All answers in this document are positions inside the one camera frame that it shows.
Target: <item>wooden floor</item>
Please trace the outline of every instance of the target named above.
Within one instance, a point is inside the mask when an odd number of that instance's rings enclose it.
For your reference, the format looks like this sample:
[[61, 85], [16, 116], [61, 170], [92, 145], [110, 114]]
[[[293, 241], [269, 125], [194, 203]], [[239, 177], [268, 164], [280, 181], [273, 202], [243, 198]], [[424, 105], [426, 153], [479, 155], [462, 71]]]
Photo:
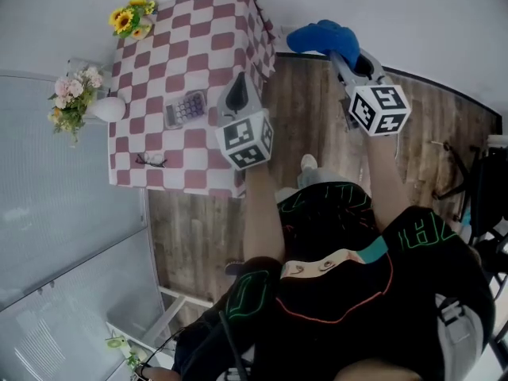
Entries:
[[[276, 73], [264, 88], [275, 143], [271, 173], [279, 187], [295, 187], [303, 154], [320, 166], [370, 186], [360, 131], [348, 131], [339, 100], [344, 88], [329, 62], [278, 58]], [[497, 117], [445, 90], [391, 75], [402, 85], [413, 112], [400, 135], [398, 166], [413, 204], [433, 207], [447, 221], [460, 207], [460, 196], [437, 202], [432, 191], [445, 191], [460, 174], [440, 145], [449, 142], [469, 166], [470, 145], [483, 147], [495, 133]], [[224, 275], [228, 259], [241, 258], [244, 205], [239, 199], [149, 191], [153, 240], [160, 284], [217, 300], [229, 287]], [[179, 320], [187, 324], [202, 310], [187, 308]]]

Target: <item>red and white tablecloth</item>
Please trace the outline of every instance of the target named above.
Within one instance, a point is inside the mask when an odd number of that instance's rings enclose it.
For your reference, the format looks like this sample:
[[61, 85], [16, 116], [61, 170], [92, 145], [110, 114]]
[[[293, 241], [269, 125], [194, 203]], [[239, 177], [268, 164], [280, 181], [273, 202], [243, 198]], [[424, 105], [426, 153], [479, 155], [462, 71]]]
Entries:
[[[149, 17], [149, 35], [119, 40], [115, 53], [112, 95], [127, 110], [110, 123], [110, 183], [237, 197], [243, 183], [215, 138], [217, 100], [240, 71], [261, 93], [275, 71], [273, 26], [256, 0], [175, 0]], [[195, 90], [205, 95], [207, 115], [166, 129], [164, 103]], [[163, 156], [166, 167], [137, 164], [144, 152]]]

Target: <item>white marker cube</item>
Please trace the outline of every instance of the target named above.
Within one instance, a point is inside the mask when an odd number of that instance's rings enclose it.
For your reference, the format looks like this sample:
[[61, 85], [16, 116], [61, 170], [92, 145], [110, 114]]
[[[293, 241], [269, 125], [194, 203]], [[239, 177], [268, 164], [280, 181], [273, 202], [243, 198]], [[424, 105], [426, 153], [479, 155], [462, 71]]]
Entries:
[[386, 136], [402, 130], [411, 108], [400, 86], [358, 86], [349, 113], [369, 136]]
[[263, 110], [217, 128], [215, 135], [222, 155], [238, 171], [271, 158], [273, 128]]

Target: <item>white shoe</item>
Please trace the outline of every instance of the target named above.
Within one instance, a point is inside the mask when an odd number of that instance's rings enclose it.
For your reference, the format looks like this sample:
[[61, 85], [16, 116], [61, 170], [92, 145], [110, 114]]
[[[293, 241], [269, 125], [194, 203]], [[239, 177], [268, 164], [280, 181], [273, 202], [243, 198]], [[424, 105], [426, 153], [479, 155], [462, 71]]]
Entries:
[[317, 169], [318, 168], [318, 162], [316, 161], [316, 159], [312, 155], [305, 154], [302, 157], [302, 162], [300, 163], [300, 167], [302, 168], [302, 171], [304, 169], [306, 169], [306, 168]]

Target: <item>sunflower bouquet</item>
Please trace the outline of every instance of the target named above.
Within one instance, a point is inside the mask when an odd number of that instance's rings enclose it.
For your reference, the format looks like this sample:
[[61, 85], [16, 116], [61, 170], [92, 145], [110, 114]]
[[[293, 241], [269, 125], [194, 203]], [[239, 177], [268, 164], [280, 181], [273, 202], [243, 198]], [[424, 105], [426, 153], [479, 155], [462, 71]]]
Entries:
[[60, 78], [55, 83], [55, 93], [49, 97], [54, 103], [48, 119], [54, 125], [54, 133], [70, 133], [77, 142], [77, 132], [85, 122], [83, 116], [94, 100], [95, 92], [102, 85], [102, 75], [96, 67], [86, 67], [74, 78]]
[[152, 28], [152, 22], [144, 15], [156, 13], [157, 4], [154, 0], [131, 0], [128, 6], [120, 7], [111, 13], [110, 25], [114, 28], [113, 35], [142, 40]]

